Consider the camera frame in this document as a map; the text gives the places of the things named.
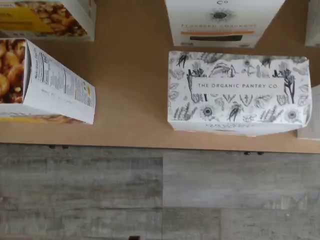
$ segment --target macaroni box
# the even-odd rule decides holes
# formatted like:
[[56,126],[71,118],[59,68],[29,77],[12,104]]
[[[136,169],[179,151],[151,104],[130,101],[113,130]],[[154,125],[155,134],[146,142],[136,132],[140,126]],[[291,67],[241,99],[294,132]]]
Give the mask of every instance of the macaroni box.
[[0,31],[9,38],[95,39],[94,0],[0,0]]
[[285,0],[166,0],[175,46],[253,48]]
[[260,136],[311,118],[305,57],[169,53],[168,122],[175,130]]
[[0,121],[93,124],[95,87],[26,39],[0,40]]

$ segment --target wood grain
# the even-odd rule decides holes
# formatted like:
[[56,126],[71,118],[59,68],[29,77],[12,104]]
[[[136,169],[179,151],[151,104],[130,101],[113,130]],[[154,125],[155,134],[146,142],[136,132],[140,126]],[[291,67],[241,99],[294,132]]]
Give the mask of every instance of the wood grain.
[[222,240],[319,240],[320,214],[305,211],[221,212]]
[[0,219],[0,238],[160,240],[162,235],[162,213],[155,210],[0,211]]
[[220,210],[166,208],[162,211],[163,240],[219,240]]
[[162,206],[162,158],[104,157],[87,149],[83,156],[60,151],[51,156],[7,155],[0,168],[0,209]]
[[163,159],[163,206],[320,210],[316,154],[171,152]]

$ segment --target black rectangle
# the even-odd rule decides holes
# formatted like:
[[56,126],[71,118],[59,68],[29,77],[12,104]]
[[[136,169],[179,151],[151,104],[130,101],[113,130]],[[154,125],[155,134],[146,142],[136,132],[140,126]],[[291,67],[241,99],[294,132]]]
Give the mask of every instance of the black rectangle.
[[190,36],[190,40],[194,41],[209,41],[209,42],[239,42],[243,35],[228,35],[228,36]]

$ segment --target product packaging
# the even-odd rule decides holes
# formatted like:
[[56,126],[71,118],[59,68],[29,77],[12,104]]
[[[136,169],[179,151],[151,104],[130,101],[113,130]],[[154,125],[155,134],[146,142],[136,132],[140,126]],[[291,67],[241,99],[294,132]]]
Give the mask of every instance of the product packaging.
[[311,117],[305,57],[169,53],[168,122],[175,130],[260,136]]
[[320,47],[320,0],[309,0],[305,45]]
[[93,124],[95,87],[25,39],[0,39],[0,121]]
[[312,115],[307,127],[298,130],[298,139],[320,141],[320,85],[312,88]]
[[253,48],[285,0],[166,0],[175,46]]
[[28,39],[95,39],[94,0],[0,0],[4,37]]

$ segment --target floral patterned box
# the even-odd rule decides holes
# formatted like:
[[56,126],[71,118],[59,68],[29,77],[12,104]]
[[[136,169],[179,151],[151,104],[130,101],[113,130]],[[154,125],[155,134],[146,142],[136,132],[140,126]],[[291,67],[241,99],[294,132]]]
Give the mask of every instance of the floral patterned box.
[[303,128],[311,112],[305,57],[169,53],[168,122],[175,130],[261,136]]
[[165,0],[175,46],[253,48],[285,0]]

